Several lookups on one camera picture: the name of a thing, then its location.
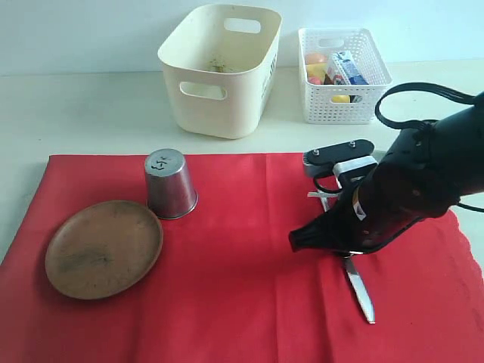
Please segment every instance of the white table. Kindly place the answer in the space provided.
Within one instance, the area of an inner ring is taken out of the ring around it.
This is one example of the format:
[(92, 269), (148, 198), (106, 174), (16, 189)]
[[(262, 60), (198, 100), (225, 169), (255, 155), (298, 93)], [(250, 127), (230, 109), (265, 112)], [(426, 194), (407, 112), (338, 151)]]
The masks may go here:
[[(425, 81), (477, 94), (484, 60), (390, 64), (394, 83)], [(252, 134), (240, 140), (195, 135), (172, 118), (162, 73), (99, 73), (0, 78), (0, 260), (25, 215), (50, 154), (149, 154), (173, 147), (185, 154), (306, 151), (355, 138), (386, 150), (398, 132), (378, 121), (367, 126), (305, 123), (296, 68), (280, 68)], [(422, 93), (385, 102), (394, 119), (443, 118), (463, 108)], [(484, 206), (484, 195), (465, 199)], [(472, 251), (484, 266), (484, 215), (455, 209)]]

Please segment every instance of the wooden plate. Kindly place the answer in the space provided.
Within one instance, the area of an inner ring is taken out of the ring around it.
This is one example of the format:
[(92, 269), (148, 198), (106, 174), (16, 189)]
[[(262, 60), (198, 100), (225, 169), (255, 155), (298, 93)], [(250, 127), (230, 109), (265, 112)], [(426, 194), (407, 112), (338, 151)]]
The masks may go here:
[(147, 207), (124, 200), (100, 203), (60, 227), (45, 254), (45, 272), (64, 295), (100, 299), (141, 280), (162, 243), (160, 221)]

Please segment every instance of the red tablecloth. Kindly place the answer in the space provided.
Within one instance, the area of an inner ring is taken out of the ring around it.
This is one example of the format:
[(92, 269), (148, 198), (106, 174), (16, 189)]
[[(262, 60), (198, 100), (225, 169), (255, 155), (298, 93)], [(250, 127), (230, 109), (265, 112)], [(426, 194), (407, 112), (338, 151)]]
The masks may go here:
[(151, 272), (99, 301), (60, 295), (44, 255), (63, 221), (104, 200), (143, 203), (143, 156), (55, 156), (0, 267), (5, 362), (483, 362), (481, 271), (452, 213), (355, 257), (377, 323), (341, 262), (292, 253), (287, 233), (321, 212), (300, 154), (189, 156), (199, 192), (163, 221)]

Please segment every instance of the white basket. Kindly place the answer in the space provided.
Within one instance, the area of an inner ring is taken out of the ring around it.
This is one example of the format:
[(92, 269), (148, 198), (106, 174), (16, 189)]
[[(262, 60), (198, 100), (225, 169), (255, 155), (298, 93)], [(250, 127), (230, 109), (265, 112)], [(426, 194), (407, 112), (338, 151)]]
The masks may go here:
[(223, 138), (256, 129), (272, 87), (281, 21), (269, 9), (204, 5), (176, 27), (158, 57), (183, 129)]
[[(369, 85), (313, 85), (308, 82), (304, 55), (322, 53), (329, 56), (349, 50), (356, 66)], [(374, 116), (374, 107), (392, 82), (371, 34), (366, 29), (300, 29), (299, 80), (302, 108), (308, 123), (366, 124)], [(335, 95), (358, 95), (356, 103), (334, 103)]]

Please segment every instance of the metal cup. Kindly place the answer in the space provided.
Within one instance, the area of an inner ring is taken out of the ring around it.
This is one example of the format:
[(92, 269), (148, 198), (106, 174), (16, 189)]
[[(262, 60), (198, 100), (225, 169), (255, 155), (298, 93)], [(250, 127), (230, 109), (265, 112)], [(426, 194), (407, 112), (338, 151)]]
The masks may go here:
[(182, 153), (161, 149), (144, 161), (148, 208), (161, 219), (177, 219), (191, 212), (198, 195), (191, 184)]

